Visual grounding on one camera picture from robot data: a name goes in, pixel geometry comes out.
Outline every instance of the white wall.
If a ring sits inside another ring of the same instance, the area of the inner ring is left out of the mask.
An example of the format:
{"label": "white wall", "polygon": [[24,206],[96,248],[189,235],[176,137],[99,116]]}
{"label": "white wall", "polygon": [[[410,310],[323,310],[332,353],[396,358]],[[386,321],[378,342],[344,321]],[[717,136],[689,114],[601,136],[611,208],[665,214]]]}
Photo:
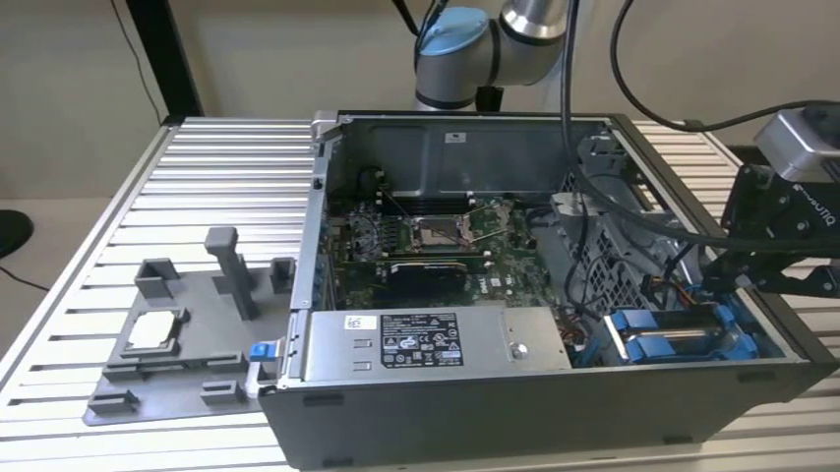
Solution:
{"label": "white wall", "polygon": [[[594,14],[578,45],[573,108],[631,113],[606,56],[621,2],[586,1]],[[501,3],[452,0],[491,12]],[[633,88],[663,115],[712,121],[786,99],[840,98],[840,58],[830,49],[840,38],[838,1],[637,3],[622,64]],[[416,17],[424,4],[410,0]],[[388,0],[172,5],[208,114],[306,118],[322,108],[410,106],[412,37]],[[0,198],[112,192],[156,125],[108,0],[0,2],[0,103]],[[541,89],[505,94],[507,110],[543,103]],[[748,143],[757,126],[721,136]]]}
{"label": "white wall", "polygon": [[157,123],[107,0],[0,2],[0,110],[0,199],[116,189]]}

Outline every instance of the cable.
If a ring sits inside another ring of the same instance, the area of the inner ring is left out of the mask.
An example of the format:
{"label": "cable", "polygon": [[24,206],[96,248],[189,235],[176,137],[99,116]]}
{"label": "cable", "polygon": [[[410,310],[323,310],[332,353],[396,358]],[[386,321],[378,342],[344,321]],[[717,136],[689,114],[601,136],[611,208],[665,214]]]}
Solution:
{"label": "cable", "polygon": [[[577,0],[570,0],[569,10],[577,9]],[[567,24],[573,23],[571,16],[567,16]],[[563,48],[563,67],[561,68],[561,125],[563,128],[563,135],[571,134],[571,68],[573,68],[573,43],[574,43],[574,29],[566,30],[566,45]],[[826,250],[840,250],[840,238],[818,238],[797,241],[777,241],[762,239],[741,239],[741,238],[720,238],[708,236],[698,233],[691,233],[683,229],[671,228],[655,221],[646,219],[641,214],[623,208],[617,202],[614,202],[589,181],[575,158],[570,158],[569,170],[574,177],[574,182],[579,185],[579,189],[587,194],[591,199],[602,206],[607,211],[611,211],[617,216],[626,219],[630,223],[642,227],[647,231],[661,234],[662,236],[683,241],[685,243],[694,243],[701,246],[712,246],[714,248],[730,249],[736,251],[753,252],[761,251],[766,253],[813,253],[824,252]]]}
{"label": "cable", "polygon": [[679,261],[682,261],[687,253],[691,252],[691,249],[694,249],[694,245],[691,243],[687,243],[685,246],[682,246],[682,249],[679,250],[677,255],[673,258],[667,259],[667,262],[665,263],[665,271],[661,273],[661,278],[663,280],[670,280],[670,275],[673,275],[673,272],[677,269],[677,264],[679,264]]}
{"label": "cable", "polygon": [[436,19],[439,18],[440,13],[443,13],[447,3],[448,0],[431,0],[428,8],[424,11],[424,15],[422,16],[418,38],[415,39],[415,68],[418,67],[418,59],[420,57],[422,41],[424,40],[428,30],[431,30],[431,27],[436,23]]}
{"label": "cable", "polygon": [[37,285],[34,282],[29,282],[28,280],[22,279],[17,275],[14,275],[12,273],[12,271],[8,270],[6,268],[4,268],[2,266],[0,266],[0,272],[5,273],[9,276],[9,278],[12,280],[14,280],[16,282],[22,283],[24,285],[29,285],[32,288],[36,288],[37,290],[42,290],[44,292],[49,291],[48,287],[44,287],[42,285]]}
{"label": "cable", "polygon": [[[567,161],[573,162],[574,166],[577,166],[577,156],[575,156],[575,152],[573,151],[573,146],[571,146],[571,141],[573,141],[571,140],[571,125],[570,125],[571,108],[569,104],[569,97],[566,95],[571,96],[571,86],[570,86],[571,73],[573,73],[571,58],[573,58],[573,50],[574,50],[574,31],[577,28],[575,25],[577,25],[578,7],[579,7],[579,1],[570,0],[569,14],[566,17],[566,44],[563,46],[565,67],[561,70],[561,89],[563,91],[563,99],[561,100],[562,102],[561,114],[562,114],[562,122],[563,122],[561,135],[563,139],[563,149],[566,150],[566,153],[569,155]],[[579,196],[579,210],[582,213],[581,215],[582,220],[581,220],[581,225],[579,225],[579,236],[577,238],[577,247],[574,248],[574,254],[573,254],[573,265],[569,269],[569,272],[566,272],[566,280],[563,281],[563,294],[566,295],[566,300],[569,301],[569,303],[571,303],[571,305],[577,308],[577,310],[582,314],[589,315],[597,319],[597,316],[594,316],[591,312],[582,305],[582,302],[585,300],[581,299],[579,301],[577,301],[573,297],[573,292],[571,292],[573,277],[577,271],[577,267],[579,266],[579,260],[582,259],[582,252],[585,251],[585,246],[586,246],[586,238],[589,236],[589,210],[586,208],[586,202],[582,198],[582,194],[579,193],[577,186],[574,186],[574,193]]]}
{"label": "cable", "polygon": [[128,44],[128,49],[131,49],[131,55],[133,56],[133,63],[136,64],[136,72],[140,76],[140,83],[143,84],[143,91],[145,91],[145,97],[148,98],[148,102],[155,109],[155,117],[157,119],[157,125],[163,125],[163,118],[160,118],[160,109],[157,108],[157,104],[155,103],[155,99],[152,98],[152,93],[148,91],[148,84],[145,84],[145,76],[143,76],[143,67],[140,66],[140,56],[136,55],[136,50],[133,49],[133,44],[131,44],[131,39],[128,39],[128,32],[125,31],[125,25],[121,22],[121,16],[119,15],[119,9],[116,8],[115,0],[111,0],[111,8],[115,10],[116,22],[119,23],[119,30],[121,30],[121,37],[125,39],[125,44]]}
{"label": "cable", "polygon": [[613,70],[613,77],[615,78],[615,83],[618,84],[618,89],[621,89],[621,93],[627,98],[627,101],[633,104],[633,106],[639,110],[645,116],[650,118],[655,123],[661,126],[665,126],[673,130],[683,131],[686,133],[709,133],[712,131],[721,130],[734,125],[740,125],[741,123],[746,123],[748,121],[756,120],[764,116],[772,115],[781,110],[789,110],[792,108],[804,108],[810,105],[836,105],[840,104],[840,101],[834,100],[798,100],[788,103],[782,103],[761,110],[753,111],[752,113],[746,113],[745,115],[737,116],[728,120],[724,120],[718,123],[713,123],[710,125],[691,126],[691,125],[681,125],[674,123],[673,121],[666,120],[659,115],[657,115],[638,100],[630,88],[627,87],[627,83],[625,82],[623,74],[621,73],[621,68],[618,66],[618,37],[621,35],[621,28],[625,23],[625,18],[627,17],[627,12],[630,11],[630,7],[633,7],[633,3],[635,0],[625,0],[625,3],[621,7],[621,11],[618,12],[618,17],[615,18],[615,23],[613,25],[613,33],[610,36],[609,42],[609,64]]}
{"label": "cable", "polygon": [[406,28],[411,32],[414,36],[419,34],[418,32],[418,24],[415,23],[415,19],[411,17],[411,11],[408,10],[408,6],[406,5],[406,0],[391,0],[391,3],[396,7],[399,11],[399,16],[403,18],[403,23],[406,23]]}

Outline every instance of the motherboard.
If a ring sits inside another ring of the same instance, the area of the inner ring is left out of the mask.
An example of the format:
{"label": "motherboard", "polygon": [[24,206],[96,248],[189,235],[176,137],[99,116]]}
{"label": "motherboard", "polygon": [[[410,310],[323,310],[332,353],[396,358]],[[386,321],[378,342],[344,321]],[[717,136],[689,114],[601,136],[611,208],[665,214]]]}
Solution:
{"label": "motherboard", "polygon": [[554,307],[551,277],[513,195],[435,201],[382,192],[330,220],[336,308]]}

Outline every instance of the slotted aluminum surface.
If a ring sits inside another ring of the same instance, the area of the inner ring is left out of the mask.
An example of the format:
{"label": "slotted aluminum surface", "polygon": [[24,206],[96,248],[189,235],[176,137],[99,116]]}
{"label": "slotted aluminum surface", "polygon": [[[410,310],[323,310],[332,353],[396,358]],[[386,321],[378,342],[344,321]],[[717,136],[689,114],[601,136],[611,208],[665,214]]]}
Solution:
{"label": "slotted aluminum surface", "polygon": [[[710,136],[645,122],[638,127],[720,216],[734,158]],[[99,428],[80,420],[135,296],[131,278],[140,260],[168,257],[179,270],[215,268],[200,243],[205,228],[217,224],[237,226],[249,264],[296,254],[311,163],[308,122],[189,119],[180,128],[161,131],[159,141],[0,365],[0,375],[10,374],[0,392],[0,471],[292,470],[261,413]],[[790,273],[802,274],[813,264],[802,263]],[[840,356],[840,303],[788,300]],[[840,376],[790,403],[754,408],[699,446],[410,465],[400,470],[581,467],[602,472],[840,470]]]}

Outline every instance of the sticker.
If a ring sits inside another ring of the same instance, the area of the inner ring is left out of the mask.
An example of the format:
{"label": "sticker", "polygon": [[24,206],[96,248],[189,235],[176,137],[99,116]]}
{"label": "sticker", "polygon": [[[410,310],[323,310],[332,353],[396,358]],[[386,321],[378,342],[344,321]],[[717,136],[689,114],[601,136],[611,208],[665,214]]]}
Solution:
{"label": "sticker", "polygon": [[344,329],[375,329],[376,328],[375,315],[347,315],[343,317]]}
{"label": "sticker", "polygon": [[443,142],[448,145],[455,145],[459,143],[467,142],[467,134],[466,133],[446,133],[443,135]]}
{"label": "sticker", "polygon": [[454,313],[383,315],[379,334],[382,365],[387,369],[463,366],[463,343]]}

